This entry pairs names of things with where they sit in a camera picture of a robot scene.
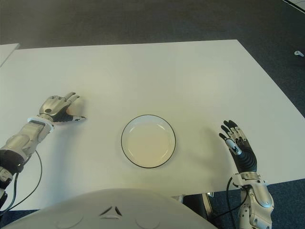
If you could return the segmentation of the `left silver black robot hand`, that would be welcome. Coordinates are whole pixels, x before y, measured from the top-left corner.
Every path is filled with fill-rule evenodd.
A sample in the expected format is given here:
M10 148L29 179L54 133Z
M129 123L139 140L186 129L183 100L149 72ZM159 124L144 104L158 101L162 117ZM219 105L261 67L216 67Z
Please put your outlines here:
M86 117L68 113L69 107L79 97L75 92L70 92L65 96L50 96L40 107L38 117L53 123L84 121Z

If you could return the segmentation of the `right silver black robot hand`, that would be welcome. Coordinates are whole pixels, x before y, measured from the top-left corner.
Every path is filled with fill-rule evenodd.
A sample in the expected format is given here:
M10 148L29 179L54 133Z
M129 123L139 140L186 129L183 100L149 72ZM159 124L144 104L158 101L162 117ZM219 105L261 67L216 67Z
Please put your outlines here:
M257 159L242 129L232 120L224 120L219 136L227 145L239 173L256 172Z

